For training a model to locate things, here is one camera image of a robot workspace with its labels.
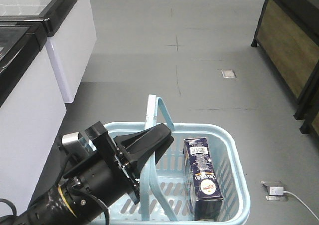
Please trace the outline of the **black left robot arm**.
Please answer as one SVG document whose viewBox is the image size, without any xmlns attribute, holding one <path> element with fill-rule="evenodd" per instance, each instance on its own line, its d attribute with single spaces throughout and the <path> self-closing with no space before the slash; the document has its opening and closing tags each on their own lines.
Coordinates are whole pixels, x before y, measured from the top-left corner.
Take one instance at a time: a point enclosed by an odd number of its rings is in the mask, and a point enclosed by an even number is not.
<svg viewBox="0 0 319 225">
<path fill-rule="evenodd" d="M 174 141 L 171 129 L 160 123 L 137 133 L 111 138 L 101 122 L 86 134 L 95 151 L 84 156 L 69 153 L 73 167 L 62 165 L 53 186 L 18 215 L 0 219 L 3 225 L 86 225 L 98 215 L 109 216 L 109 206 L 123 195 L 140 202 L 141 171 L 150 156 L 159 160 Z"/>
</svg>

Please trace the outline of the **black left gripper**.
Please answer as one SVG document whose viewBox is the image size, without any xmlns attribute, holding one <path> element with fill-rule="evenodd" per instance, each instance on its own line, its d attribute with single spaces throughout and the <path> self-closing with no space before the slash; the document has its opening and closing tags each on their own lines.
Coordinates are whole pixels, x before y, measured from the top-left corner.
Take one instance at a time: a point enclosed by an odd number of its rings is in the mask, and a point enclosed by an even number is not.
<svg viewBox="0 0 319 225">
<path fill-rule="evenodd" d="M 139 203 L 139 186 L 119 165 L 115 157 L 116 146 L 104 125 L 98 121 L 86 129 L 85 133 L 96 150 L 65 175 L 69 178 L 67 189 L 94 195 L 106 205 L 112 205 L 124 194 L 128 194 L 135 204 Z M 173 141 L 171 129 L 163 123 L 114 138 L 116 145 L 129 159 L 137 177 L 150 156 L 155 153 L 157 164 Z"/>
</svg>

